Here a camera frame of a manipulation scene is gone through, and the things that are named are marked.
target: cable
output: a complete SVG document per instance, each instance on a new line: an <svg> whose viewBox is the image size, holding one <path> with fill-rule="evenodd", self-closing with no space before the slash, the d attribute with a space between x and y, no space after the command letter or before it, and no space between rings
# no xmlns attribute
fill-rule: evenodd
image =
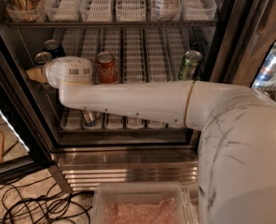
<svg viewBox="0 0 276 224"><path fill-rule="evenodd" d="M0 192L3 189L7 189L2 196L2 205L4 206L6 212L4 213L3 217L0 218L0 224L6 223L17 223L17 218L27 218L29 217L31 223L33 224L49 224L49 223L75 223L72 218L78 217L81 215L85 215L88 223L90 223L90 215L89 210L92 208L90 205L88 208L80 205L73 201L76 196L82 194L89 194L91 197L93 196L93 192L79 192L79 193L72 193L66 194L62 191L59 191L53 195L50 193L53 191L54 188L58 187L57 183L54 183L47 191L46 195L41 195L37 198L22 198L20 189L30 187L33 184L37 184L43 181L50 179L51 176L46 177L44 179L35 181L30 184L22 185L22 186L14 186L14 185L5 185L0 188ZM19 200L12 204L10 207L6 206L6 198L8 194L15 190L19 195ZM70 210L71 206L76 206L80 208L80 211L76 214L72 214L70 216L67 215L68 211Z"/></svg>

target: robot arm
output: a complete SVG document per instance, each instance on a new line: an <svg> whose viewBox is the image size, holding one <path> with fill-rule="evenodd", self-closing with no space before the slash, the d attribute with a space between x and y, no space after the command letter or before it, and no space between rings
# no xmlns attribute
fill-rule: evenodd
<svg viewBox="0 0 276 224"><path fill-rule="evenodd" d="M198 81L93 85L90 62L76 63L45 66L63 105L201 131L201 224L276 223L276 103L249 88Z"/></svg>

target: glass door refrigerator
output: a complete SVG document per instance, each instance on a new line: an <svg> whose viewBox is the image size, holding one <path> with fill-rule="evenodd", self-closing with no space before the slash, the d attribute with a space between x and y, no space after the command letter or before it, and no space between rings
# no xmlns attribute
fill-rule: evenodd
<svg viewBox="0 0 276 224"><path fill-rule="evenodd" d="M167 21L155 18L152 0L136 7L73 0L76 10L61 1L41 0L34 14L24 14L0 0L0 110L29 149L23 159L0 163L0 183L43 168L66 192L103 182L195 183L199 131L105 112L90 127L79 110L61 104L58 90L27 71L37 67L44 43L56 39L66 56L92 64L110 51L119 83L176 81L185 52L196 50L196 80L250 87L276 39L276 0L196 0L196 15L179 0Z"/></svg>

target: metal shelf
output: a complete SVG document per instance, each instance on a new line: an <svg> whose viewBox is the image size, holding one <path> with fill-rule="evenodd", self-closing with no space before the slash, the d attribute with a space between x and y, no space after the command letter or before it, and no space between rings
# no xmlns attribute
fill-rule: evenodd
<svg viewBox="0 0 276 224"><path fill-rule="evenodd" d="M12 22L6 21L5 24L11 28L106 28L106 27L200 27L200 26L216 26L217 17L212 21L115 21L115 22Z"/></svg>

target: bottle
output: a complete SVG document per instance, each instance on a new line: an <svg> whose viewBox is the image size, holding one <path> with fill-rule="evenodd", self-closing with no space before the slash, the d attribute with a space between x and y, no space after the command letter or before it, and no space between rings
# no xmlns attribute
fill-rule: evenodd
<svg viewBox="0 0 276 224"><path fill-rule="evenodd" d="M176 15L178 0L153 0L155 17L159 21L170 21Z"/></svg>

